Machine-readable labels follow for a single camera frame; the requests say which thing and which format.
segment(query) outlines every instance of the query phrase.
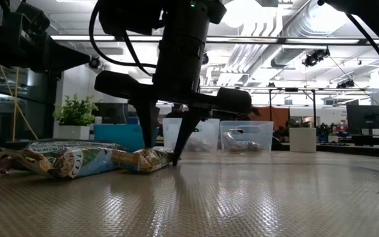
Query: yellow cable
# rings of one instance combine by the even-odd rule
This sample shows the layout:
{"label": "yellow cable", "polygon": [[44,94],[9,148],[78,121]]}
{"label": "yellow cable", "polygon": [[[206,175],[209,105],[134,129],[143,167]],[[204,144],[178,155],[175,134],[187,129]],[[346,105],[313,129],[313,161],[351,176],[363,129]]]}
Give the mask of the yellow cable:
{"label": "yellow cable", "polygon": [[[18,87],[18,73],[20,72],[20,68],[17,68],[16,74],[16,91],[14,93],[14,103],[17,103],[17,87]],[[14,123],[13,123],[13,142],[16,141],[16,120],[17,120],[17,106],[14,106]]]}
{"label": "yellow cable", "polygon": [[[10,92],[11,97],[14,98],[14,96],[13,96],[13,92],[11,91],[11,88],[10,88],[10,86],[9,86],[9,84],[8,84],[8,79],[7,79],[7,76],[5,75],[4,68],[3,68],[2,66],[0,66],[0,67],[1,67],[1,72],[3,73],[3,76],[4,76],[4,80],[5,80],[5,82],[7,83],[8,91]],[[34,138],[35,138],[36,140],[38,140],[39,138],[38,138],[38,137],[36,136],[36,134],[34,133],[32,127],[30,126],[29,122],[27,121],[26,117],[24,116],[23,111],[21,111],[20,106],[18,106],[18,103],[17,103],[16,100],[14,100],[14,104],[15,104],[15,106],[17,107],[18,112],[20,113],[20,115],[23,117],[24,122],[26,123],[27,127],[28,127],[28,128],[30,129],[30,131],[32,132]]]}

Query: plastic bag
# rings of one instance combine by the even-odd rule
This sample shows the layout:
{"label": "plastic bag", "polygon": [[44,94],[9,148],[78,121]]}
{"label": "plastic bag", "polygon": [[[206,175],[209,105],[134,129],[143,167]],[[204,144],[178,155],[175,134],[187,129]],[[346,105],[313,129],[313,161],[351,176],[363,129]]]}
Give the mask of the plastic bag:
{"label": "plastic bag", "polygon": [[227,143],[228,151],[235,152],[263,152],[264,147],[251,141],[236,141],[232,136],[232,131],[223,133],[224,142]]}
{"label": "plastic bag", "polygon": [[[95,148],[109,148],[109,149],[122,149],[117,144],[103,143],[103,142],[84,142],[84,141],[60,141],[60,140],[48,140],[40,142],[31,142],[24,149],[34,153],[51,153],[62,151],[66,147],[95,147]],[[0,158],[0,173],[7,174],[9,170],[14,169],[16,171],[31,171],[25,167],[22,163],[18,162],[18,159],[13,159],[9,155],[5,154]]]}
{"label": "plastic bag", "polygon": [[43,154],[29,149],[2,150],[28,170],[48,178],[78,178],[118,168],[118,165],[112,161],[112,156],[119,150],[110,148],[68,147],[61,151]]}
{"label": "plastic bag", "polygon": [[188,142],[184,147],[184,151],[187,152],[208,152],[211,151],[211,145],[205,140],[199,138],[189,137]]}
{"label": "plastic bag", "polygon": [[165,147],[141,149],[133,153],[116,152],[112,161],[117,162],[121,169],[134,172],[153,172],[168,165],[172,161],[173,150]]}

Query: white planter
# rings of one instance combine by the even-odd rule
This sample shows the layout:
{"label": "white planter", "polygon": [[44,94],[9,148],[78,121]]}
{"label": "white planter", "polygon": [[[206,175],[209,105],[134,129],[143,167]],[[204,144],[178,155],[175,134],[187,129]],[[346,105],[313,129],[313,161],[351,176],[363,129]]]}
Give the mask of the white planter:
{"label": "white planter", "polygon": [[338,143],[339,142],[339,137],[338,136],[329,136],[328,137],[328,142],[329,143],[332,143],[332,142]]}
{"label": "white planter", "polygon": [[89,126],[59,126],[59,138],[88,140]]}
{"label": "white planter", "polygon": [[316,152],[316,129],[290,128],[289,143],[292,152]]}

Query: window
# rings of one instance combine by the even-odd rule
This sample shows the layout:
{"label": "window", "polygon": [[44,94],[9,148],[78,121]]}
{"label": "window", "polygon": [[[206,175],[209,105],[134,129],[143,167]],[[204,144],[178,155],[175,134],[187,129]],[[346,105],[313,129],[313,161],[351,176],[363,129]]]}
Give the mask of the window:
{"label": "window", "polygon": [[[18,106],[23,112],[30,128],[27,126],[20,112],[16,112],[16,140],[34,140],[36,136],[50,138],[52,136],[53,110],[43,103],[26,99],[17,99]],[[14,100],[10,95],[0,93],[0,135],[4,139],[11,140],[13,137],[14,124]]]}
{"label": "window", "polygon": [[19,111],[16,112],[16,140],[34,140],[52,138],[53,117],[57,81],[51,80],[46,74],[32,72],[28,68],[0,67],[0,135],[11,141],[14,130],[14,99],[11,93],[17,91],[18,105],[21,108],[27,126]]}
{"label": "window", "polygon": [[[17,96],[19,98],[44,102],[51,101],[55,96],[54,88],[57,86],[57,81],[49,79],[45,74],[35,73],[29,68],[20,68],[17,81],[17,68],[4,67],[4,73],[7,76],[8,85],[12,93],[14,94],[17,88]],[[1,74],[0,92],[9,95],[8,85]]]}

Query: clear plastic bin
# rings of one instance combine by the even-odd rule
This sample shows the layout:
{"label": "clear plastic bin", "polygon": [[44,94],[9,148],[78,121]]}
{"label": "clear plastic bin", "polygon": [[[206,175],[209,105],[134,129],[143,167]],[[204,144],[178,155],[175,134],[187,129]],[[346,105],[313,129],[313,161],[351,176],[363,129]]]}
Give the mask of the clear plastic bin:
{"label": "clear plastic bin", "polygon": [[[182,118],[163,119],[163,142],[168,148],[175,148],[178,139]],[[217,151],[220,120],[216,118],[199,122],[191,134],[184,151],[189,152],[215,152]]]}
{"label": "clear plastic bin", "polygon": [[[271,152],[273,122],[263,121],[222,121],[220,134],[224,152]],[[261,145],[261,150],[244,149],[248,142]]]}

